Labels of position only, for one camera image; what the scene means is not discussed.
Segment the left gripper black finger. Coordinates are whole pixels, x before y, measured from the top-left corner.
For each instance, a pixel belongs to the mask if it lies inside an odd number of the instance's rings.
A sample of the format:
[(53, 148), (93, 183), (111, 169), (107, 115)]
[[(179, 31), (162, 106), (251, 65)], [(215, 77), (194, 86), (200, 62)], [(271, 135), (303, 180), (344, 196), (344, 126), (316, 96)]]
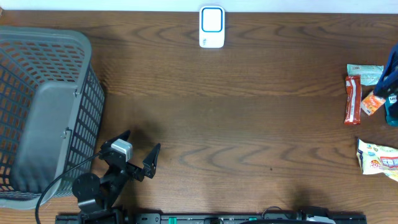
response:
[(121, 133), (120, 135), (113, 137), (102, 144), (102, 149), (106, 149), (111, 147), (112, 143), (117, 141), (118, 139), (122, 139), (123, 141), (127, 141), (130, 136), (131, 131), (128, 129), (125, 132)]
[(156, 173), (157, 160), (160, 152), (161, 144), (158, 143), (154, 146), (153, 150), (143, 160), (145, 173)]

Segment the blue liquid bottle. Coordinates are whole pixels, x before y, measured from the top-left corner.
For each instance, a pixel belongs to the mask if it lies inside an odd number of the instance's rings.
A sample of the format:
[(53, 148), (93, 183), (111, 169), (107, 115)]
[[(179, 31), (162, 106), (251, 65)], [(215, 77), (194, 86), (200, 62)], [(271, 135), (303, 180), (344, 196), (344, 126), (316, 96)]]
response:
[(386, 122), (390, 126), (397, 127), (397, 95), (391, 94), (385, 102)]

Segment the teal wet wipes pack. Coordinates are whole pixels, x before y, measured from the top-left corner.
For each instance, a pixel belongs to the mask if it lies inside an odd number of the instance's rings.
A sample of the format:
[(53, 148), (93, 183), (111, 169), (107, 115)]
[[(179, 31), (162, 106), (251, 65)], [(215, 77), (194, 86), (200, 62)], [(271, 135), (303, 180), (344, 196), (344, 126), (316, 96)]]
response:
[(362, 85), (373, 86), (381, 78), (384, 66), (347, 64), (346, 69), (349, 76), (360, 76)]

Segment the orange tissue pack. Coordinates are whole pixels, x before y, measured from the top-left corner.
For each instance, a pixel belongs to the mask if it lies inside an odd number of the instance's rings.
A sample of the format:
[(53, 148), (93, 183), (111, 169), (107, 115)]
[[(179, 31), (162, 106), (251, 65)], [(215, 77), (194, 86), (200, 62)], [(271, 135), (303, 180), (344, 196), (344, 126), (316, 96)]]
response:
[(373, 115), (386, 100), (382, 97), (376, 96), (373, 91), (366, 96), (361, 102), (361, 109), (368, 115)]

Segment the red chocolate bar wrapper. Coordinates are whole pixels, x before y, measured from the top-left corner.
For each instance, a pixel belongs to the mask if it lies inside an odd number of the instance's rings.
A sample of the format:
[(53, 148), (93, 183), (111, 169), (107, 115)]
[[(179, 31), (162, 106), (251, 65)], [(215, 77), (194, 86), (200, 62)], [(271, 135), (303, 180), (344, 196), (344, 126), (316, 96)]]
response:
[(344, 124), (357, 125), (361, 122), (362, 87), (360, 76), (347, 76), (346, 83), (346, 110)]

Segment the yellow snack package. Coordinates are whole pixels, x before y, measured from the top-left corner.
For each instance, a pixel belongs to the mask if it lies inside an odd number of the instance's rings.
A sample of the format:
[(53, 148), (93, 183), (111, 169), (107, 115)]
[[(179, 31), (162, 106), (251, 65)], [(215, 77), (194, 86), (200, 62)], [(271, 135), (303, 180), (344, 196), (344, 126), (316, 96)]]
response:
[(383, 173), (397, 181), (397, 149), (371, 144), (358, 139), (356, 150), (361, 172), (364, 175)]

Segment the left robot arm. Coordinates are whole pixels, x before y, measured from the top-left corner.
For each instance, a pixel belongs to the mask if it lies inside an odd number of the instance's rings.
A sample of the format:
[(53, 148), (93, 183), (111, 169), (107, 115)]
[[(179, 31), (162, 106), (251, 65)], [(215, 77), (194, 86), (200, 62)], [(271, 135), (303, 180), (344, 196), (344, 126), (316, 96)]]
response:
[(161, 144), (154, 146), (143, 160), (143, 167), (135, 166), (129, 162), (133, 154), (133, 146), (127, 141), (130, 133), (127, 130), (102, 144), (98, 157), (109, 165), (104, 176), (85, 173), (75, 179), (72, 192), (81, 210), (78, 223), (129, 222), (128, 212), (113, 204), (127, 182), (141, 182), (146, 177), (151, 179), (155, 176), (161, 147)]

